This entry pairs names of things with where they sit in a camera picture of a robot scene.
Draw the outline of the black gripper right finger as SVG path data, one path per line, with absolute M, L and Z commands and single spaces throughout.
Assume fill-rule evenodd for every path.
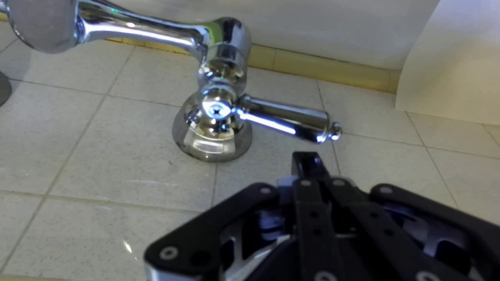
M 299 274 L 332 281 L 500 281 L 500 228 L 393 185 L 362 193 L 292 155 Z

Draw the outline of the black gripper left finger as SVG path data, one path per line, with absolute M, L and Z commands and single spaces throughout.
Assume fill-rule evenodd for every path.
M 151 242 L 146 281 L 223 281 L 273 250 L 287 235 L 289 191 L 265 183 L 243 188 Z

